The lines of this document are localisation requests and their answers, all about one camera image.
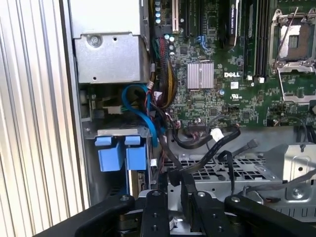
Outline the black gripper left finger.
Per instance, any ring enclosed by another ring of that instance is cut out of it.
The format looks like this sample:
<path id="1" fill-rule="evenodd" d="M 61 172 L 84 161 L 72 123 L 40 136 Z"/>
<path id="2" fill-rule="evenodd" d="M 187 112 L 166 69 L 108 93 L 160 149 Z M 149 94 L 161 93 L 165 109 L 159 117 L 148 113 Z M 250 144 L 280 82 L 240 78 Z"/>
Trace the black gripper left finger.
<path id="1" fill-rule="evenodd" d="M 99 237 L 119 231 L 119 217 L 141 214 L 141 237 L 169 237 L 167 195 L 148 191 L 145 197 L 111 196 L 104 201 L 36 234 L 37 237 Z"/>

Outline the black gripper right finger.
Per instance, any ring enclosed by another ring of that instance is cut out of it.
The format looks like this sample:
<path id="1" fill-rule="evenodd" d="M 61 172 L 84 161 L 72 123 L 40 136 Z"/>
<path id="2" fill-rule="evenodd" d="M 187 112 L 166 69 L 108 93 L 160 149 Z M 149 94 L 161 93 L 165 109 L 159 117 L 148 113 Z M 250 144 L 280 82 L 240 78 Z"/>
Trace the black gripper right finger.
<path id="1" fill-rule="evenodd" d="M 246 224 L 248 237 L 314 237 L 316 229 L 240 195 L 229 196 L 223 204 L 206 192 L 192 193 L 192 227 L 207 237 L 237 237 L 227 214 Z"/>

